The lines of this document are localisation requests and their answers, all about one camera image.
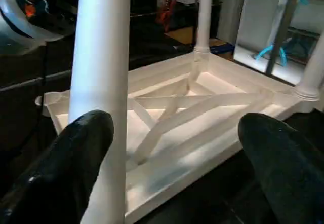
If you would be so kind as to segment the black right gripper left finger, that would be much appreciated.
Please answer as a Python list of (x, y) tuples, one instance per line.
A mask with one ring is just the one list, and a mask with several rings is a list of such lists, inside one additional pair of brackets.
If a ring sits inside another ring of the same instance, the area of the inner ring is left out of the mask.
[(80, 223), (113, 135), (102, 110), (67, 125), (1, 199), (1, 223)]

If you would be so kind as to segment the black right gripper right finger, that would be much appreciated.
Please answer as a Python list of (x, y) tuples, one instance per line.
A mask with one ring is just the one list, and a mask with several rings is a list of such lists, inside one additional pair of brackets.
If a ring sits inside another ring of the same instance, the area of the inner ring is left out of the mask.
[(323, 153), (300, 131), (247, 113), (238, 137), (279, 223), (323, 223)]

